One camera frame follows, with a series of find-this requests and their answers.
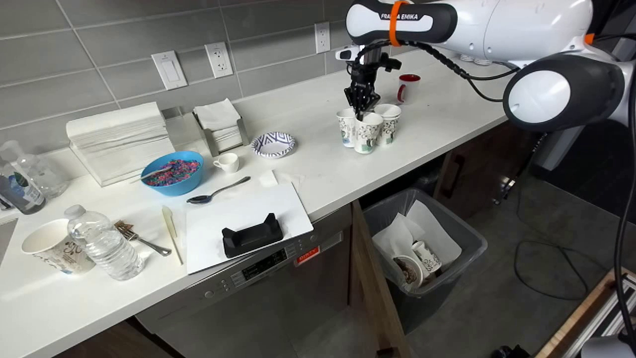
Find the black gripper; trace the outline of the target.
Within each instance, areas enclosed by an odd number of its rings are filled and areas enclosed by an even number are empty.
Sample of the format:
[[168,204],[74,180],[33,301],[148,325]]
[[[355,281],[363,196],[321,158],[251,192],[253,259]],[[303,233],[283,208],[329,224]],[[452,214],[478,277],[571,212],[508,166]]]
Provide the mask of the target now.
[[386,72],[400,70],[402,62],[390,58],[380,47],[361,47],[353,49],[347,58],[347,72],[351,76],[351,86],[345,90],[349,106],[355,110],[359,122],[375,110],[380,102],[377,94],[379,70]]

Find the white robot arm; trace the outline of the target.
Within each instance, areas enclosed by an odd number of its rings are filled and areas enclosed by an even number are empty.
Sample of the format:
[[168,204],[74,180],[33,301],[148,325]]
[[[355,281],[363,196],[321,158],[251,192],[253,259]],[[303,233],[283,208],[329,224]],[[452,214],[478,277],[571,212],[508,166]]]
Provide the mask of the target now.
[[379,70],[400,64],[388,47],[414,47],[444,60],[508,64],[508,120],[528,132],[559,132],[605,120],[635,124],[635,66],[591,45],[593,0],[355,0],[347,33],[349,104],[371,112]]

